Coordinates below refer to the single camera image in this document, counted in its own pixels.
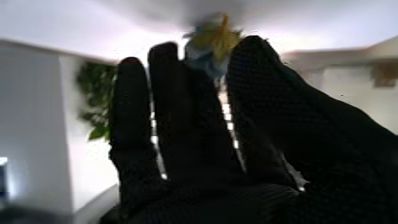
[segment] gloved hand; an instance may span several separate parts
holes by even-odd
[[[257,37],[234,48],[227,92],[245,172],[211,81],[179,62],[176,45],[151,49],[149,75],[138,60],[122,60],[110,117],[122,223],[394,223],[396,136],[307,86]],[[311,181],[300,194],[280,151]]]
[[[110,158],[119,171],[122,220],[257,222],[264,219],[257,211],[264,204],[252,199],[273,194],[275,185],[280,195],[296,194],[280,153],[266,144],[257,145],[261,151],[247,151],[245,156],[256,160],[247,160],[250,169],[243,172],[213,83],[177,60],[172,43],[151,49],[149,75],[135,58],[121,61],[117,69]],[[160,177],[149,141],[151,96],[167,180]],[[261,144],[261,136],[252,138],[252,143]]]

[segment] yellow object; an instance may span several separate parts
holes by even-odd
[[[229,17],[222,15],[222,23],[204,22],[199,31],[192,34],[190,43],[201,50],[211,48],[215,61],[222,62],[238,45],[240,31],[229,29]]]

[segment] green leaves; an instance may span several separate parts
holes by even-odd
[[[108,129],[105,126],[97,126],[90,131],[89,140],[96,140],[106,136]]]
[[[80,119],[90,124],[89,140],[108,140],[108,108],[115,81],[115,66],[87,62],[76,77],[76,85],[83,95],[85,108]]]

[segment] white ceiling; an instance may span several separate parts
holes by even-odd
[[[398,35],[396,0],[2,0],[0,36],[94,57],[145,57],[222,11],[279,51],[366,47]]]

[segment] white wall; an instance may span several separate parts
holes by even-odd
[[[371,67],[328,67],[320,89],[359,107],[380,125],[398,133],[398,87],[373,88]]]
[[[398,58],[398,37],[385,40],[368,50],[371,59]]]
[[[105,142],[90,127],[74,76],[80,59],[0,46],[0,157],[9,158],[10,203],[62,215],[76,212],[117,184]],[[94,210],[80,212],[87,223]]]
[[[58,56],[0,46],[0,156],[10,202],[71,213]]]
[[[73,211],[117,183],[117,173],[108,160],[108,144],[87,142],[90,127],[78,120],[81,95],[74,85],[81,59],[60,56],[62,94],[65,108],[65,134],[69,152],[69,172],[73,186]]]

